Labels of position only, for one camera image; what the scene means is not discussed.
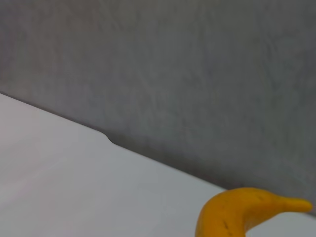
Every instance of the banana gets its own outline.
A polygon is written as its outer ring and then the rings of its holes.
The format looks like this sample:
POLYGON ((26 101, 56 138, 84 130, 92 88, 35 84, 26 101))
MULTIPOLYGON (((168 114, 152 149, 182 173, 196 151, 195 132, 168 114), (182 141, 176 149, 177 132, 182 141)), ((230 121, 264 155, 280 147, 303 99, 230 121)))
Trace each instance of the banana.
POLYGON ((256 188, 239 188, 214 196, 203 207, 196 237, 245 237, 245 233, 282 212, 309 212, 304 199, 282 197, 256 188))

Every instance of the white surface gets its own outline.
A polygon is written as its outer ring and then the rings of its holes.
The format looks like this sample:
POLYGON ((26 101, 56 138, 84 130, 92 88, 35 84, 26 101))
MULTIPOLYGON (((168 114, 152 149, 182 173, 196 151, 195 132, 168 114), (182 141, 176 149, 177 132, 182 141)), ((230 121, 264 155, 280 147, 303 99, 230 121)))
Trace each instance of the white surface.
MULTIPOLYGON (((112 144, 105 135, 0 95, 0 236, 193 237, 222 189, 112 144)), ((251 237, 311 236, 282 214, 251 237)))

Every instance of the yellow banana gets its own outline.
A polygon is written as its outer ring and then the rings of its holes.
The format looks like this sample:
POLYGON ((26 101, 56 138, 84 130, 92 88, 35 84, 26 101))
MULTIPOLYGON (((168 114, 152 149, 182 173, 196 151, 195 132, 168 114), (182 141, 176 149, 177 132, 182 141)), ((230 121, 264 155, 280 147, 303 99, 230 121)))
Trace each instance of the yellow banana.
POLYGON ((239 188, 214 196, 203 207, 196 237, 245 237, 245 232, 282 212, 309 212, 309 201, 282 197, 256 188, 239 188))

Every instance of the white table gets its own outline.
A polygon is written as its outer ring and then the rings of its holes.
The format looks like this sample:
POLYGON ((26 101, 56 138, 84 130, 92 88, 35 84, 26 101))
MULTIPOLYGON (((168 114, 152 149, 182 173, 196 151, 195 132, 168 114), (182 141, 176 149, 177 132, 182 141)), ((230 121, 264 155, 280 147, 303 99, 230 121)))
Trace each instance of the white table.
MULTIPOLYGON (((95 130, 0 95, 0 236, 193 237, 222 189, 118 147, 95 130)), ((282 214, 251 237, 301 237, 282 214)))

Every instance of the gray wall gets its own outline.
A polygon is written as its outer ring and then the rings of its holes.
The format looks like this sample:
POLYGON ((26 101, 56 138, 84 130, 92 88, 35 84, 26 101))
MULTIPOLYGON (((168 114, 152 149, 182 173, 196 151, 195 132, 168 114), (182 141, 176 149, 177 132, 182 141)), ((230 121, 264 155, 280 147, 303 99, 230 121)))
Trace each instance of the gray wall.
POLYGON ((313 0, 2 0, 0 91, 226 188, 316 201, 313 0))

